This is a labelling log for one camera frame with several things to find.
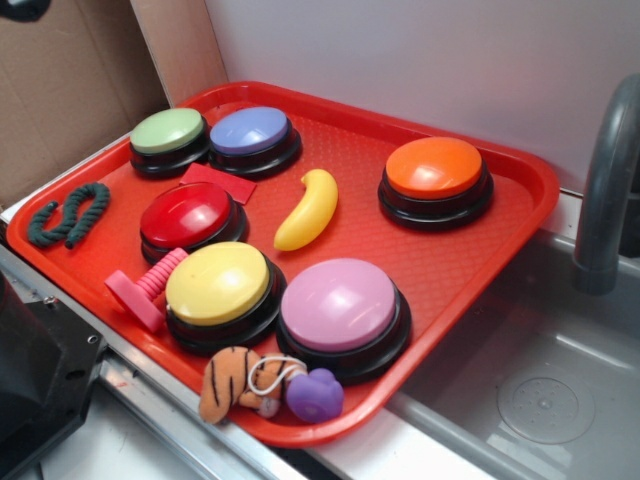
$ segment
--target purple heart toy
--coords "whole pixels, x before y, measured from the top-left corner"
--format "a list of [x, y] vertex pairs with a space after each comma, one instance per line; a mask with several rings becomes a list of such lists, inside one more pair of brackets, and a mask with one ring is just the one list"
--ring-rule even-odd
[[321, 423], [342, 413], [344, 391], [333, 373], [316, 368], [309, 375], [298, 375], [287, 388], [287, 405], [301, 420]]

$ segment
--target red tray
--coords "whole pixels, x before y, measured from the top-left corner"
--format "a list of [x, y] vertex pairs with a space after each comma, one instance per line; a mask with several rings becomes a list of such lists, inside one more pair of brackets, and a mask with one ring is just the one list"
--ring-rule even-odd
[[[248, 243], [279, 265], [288, 280], [330, 258], [370, 261], [397, 284], [413, 314], [408, 350], [384, 376], [347, 387], [339, 418], [308, 425], [286, 409], [271, 420], [240, 407], [229, 413], [231, 420], [267, 444], [303, 448], [350, 432], [385, 404], [551, 213], [559, 185], [550, 167], [530, 154], [262, 83], [227, 84], [181, 106], [199, 110], [213, 125], [232, 111], [256, 105], [283, 110], [300, 132], [304, 151], [291, 168], [259, 182], [245, 206], [251, 225]], [[463, 138], [480, 150], [495, 181], [493, 203], [479, 220], [449, 232], [396, 226], [378, 207], [377, 187], [385, 161], [398, 146], [436, 135]], [[103, 283], [116, 269], [133, 280], [149, 269], [140, 253], [140, 215], [157, 195], [180, 181], [144, 180], [135, 174], [129, 158], [125, 139], [46, 188], [16, 214], [8, 241], [78, 302], [199, 393], [207, 359], [185, 353], [166, 329], [155, 335], [145, 331], [123, 312]], [[302, 198], [300, 178], [311, 168], [324, 168], [336, 178], [340, 198], [335, 216], [307, 247], [277, 252], [275, 231]], [[54, 199], [62, 203], [76, 187], [94, 181], [111, 189], [112, 201], [82, 243], [73, 250], [62, 242], [47, 249], [29, 243], [27, 226], [37, 210]], [[51, 225], [59, 221], [56, 212]], [[163, 302], [164, 298], [158, 299], [159, 306]], [[275, 338], [256, 350], [278, 351]]]

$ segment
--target yellow button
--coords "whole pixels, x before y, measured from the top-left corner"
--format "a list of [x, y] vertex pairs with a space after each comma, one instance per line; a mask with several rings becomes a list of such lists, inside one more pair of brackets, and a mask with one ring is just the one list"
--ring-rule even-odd
[[210, 327], [243, 315], [264, 295], [269, 268], [262, 253], [241, 242], [196, 250], [169, 276], [167, 303], [186, 323]]
[[437, 200], [471, 188], [482, 173], [480, 152], [464, 140], [430, 137], [396, 149], [387, 160], [387, 178], [410, 198]]

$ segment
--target white wall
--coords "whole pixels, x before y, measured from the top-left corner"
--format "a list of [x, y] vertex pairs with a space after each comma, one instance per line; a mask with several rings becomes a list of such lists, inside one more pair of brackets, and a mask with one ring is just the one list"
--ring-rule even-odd
[[513, 146], [582, 191], [640, 0], [207, 0], [230, 80]]

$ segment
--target plush tiger toy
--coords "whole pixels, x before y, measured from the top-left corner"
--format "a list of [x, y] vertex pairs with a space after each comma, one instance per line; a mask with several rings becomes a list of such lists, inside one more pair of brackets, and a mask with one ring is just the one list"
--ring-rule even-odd
[[216, 424], [238, 404], [270, 418], [279, 410], [288, 382], [306, 373], [304, 363], [281, 353], [261, 357], [245, 347], [227, 347], [205, 369], [200, 417]]

